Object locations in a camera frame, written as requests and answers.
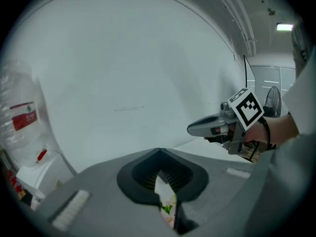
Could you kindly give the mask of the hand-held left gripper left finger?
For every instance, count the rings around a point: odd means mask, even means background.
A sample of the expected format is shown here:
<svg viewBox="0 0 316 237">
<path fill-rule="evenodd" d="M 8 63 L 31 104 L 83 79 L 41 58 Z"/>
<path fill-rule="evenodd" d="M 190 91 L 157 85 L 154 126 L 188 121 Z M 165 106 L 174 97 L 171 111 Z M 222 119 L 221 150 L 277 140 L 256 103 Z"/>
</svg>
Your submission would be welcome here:
<svg viewBox="0 0 316 237">
<path fill-rule="evenodd" d="M 49 237 L 171 237 L 151 167 L 160 149 L 98 163 L 53 191 L 34 214 Z"/>
</svg>

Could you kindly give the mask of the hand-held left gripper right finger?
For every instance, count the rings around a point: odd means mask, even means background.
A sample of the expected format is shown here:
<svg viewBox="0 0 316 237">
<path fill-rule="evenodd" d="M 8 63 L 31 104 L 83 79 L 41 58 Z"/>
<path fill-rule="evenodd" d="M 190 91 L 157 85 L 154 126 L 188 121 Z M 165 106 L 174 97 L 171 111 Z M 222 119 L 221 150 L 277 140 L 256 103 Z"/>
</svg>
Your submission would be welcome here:
<svg viewBox="0 0 316 237">
<path fill-rule="evenodd" d="M 182 204 L 185 216 L 193 224 L 201 226 L 228 205 L 249 178 L 254 165 L 209 158 L 172 150 L 189 161 L 201 165 L 208 173 L 206 188 L 196 200 Z"/>
</svg>

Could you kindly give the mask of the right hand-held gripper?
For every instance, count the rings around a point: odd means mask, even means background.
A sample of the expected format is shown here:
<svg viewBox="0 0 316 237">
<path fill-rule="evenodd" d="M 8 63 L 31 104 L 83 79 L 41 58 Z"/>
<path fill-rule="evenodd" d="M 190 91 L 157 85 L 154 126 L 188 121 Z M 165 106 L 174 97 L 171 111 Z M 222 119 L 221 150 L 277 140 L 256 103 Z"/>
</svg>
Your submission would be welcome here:
<svg viewBox="0 0 316 237">
<path fill-rule="evenodd" d="M 221 103 L 220 114 L 207 116 L 187 127 L 187 132 L 196 137 L 228 136 L 223 142 L 230 155 L 244 153 L 244 138 L 247 130 L 263 116 L 263 107 L 256 95 L 243 88 Z"/>
</svg>

